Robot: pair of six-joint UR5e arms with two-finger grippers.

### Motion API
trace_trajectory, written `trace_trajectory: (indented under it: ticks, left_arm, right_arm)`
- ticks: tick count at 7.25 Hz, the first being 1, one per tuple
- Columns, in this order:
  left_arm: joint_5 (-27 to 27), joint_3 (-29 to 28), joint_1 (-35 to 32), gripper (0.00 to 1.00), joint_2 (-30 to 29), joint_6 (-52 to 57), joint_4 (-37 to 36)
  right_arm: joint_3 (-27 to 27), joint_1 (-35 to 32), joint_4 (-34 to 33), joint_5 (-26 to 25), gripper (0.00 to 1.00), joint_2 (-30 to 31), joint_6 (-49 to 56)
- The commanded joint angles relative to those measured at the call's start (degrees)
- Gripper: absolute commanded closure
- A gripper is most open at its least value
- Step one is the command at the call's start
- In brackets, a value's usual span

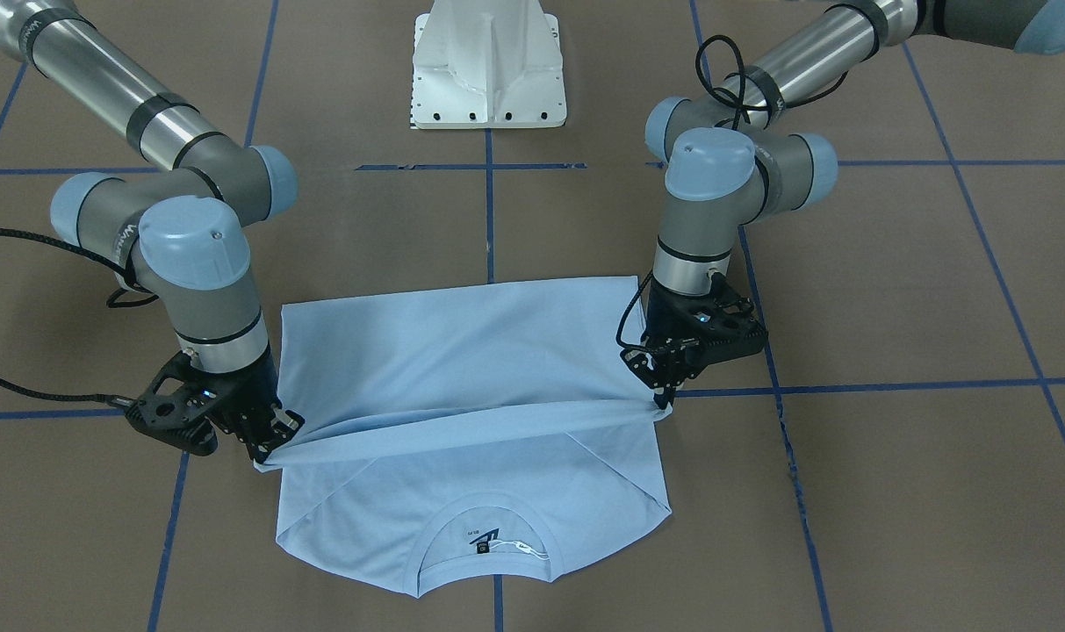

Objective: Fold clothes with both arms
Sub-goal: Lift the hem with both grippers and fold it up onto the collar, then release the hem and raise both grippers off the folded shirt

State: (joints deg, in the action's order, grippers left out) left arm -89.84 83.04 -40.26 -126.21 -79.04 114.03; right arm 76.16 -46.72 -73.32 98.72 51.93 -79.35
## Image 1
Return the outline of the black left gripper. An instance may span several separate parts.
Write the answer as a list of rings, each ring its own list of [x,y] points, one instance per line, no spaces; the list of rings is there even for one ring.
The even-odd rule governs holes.
[[[711,288],[701,296],[669,291],[648,275],[644,331],[639,344],[620,341],[621,359],[653,391],[661,411],[673,404],[685,380],[710,364],[757,355],[768,342],[768,329],[752,301],[739,295],[724,275],[706,279]]]

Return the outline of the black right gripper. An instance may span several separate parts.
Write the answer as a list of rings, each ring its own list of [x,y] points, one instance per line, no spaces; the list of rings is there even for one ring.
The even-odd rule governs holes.
[[[255,463],[266,463],[305,425],[304,417],[280,408],[274,353],[234,372],[206,372],[179,352],[126,409],[128,424],[193,456],[209,456],[218,432],[235,435]]]

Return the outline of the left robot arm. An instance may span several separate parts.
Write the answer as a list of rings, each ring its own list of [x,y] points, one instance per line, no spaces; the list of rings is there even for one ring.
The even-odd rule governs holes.
[[[786,111],[826,97],[885,47],[919,33],[1010,49],[1065,52],[1065,1],[836,1],[812,25],[746,64],[718,33],[736,71],[712,83],[694,68],[704,96],[668,97],[645,125],[649,151],[666,167],[667,202],[637,344],[622,344],[634,376],[666,409],[686,380],[710,364],[757,355],[768,341],[752,301],[726,272],[742,226],[824,200],[838,180],[836,149],[816,133],[770,132]]]

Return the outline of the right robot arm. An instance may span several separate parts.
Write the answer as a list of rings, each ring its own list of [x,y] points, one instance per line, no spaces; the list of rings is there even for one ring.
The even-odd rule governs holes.
[[[131,427],[194,456],[233,435],[266,463],[304,425],[277,398],[266,315],[244,228],[295,204],[297,176],[273,147],[240,147],[71,1],[0,1],[0,51],[58,83],[158,175],[71,176],[52,197],[55,237],[0,228],[111,269],[121,291],[160,301],[179,351],[134,399],[87,393]]]

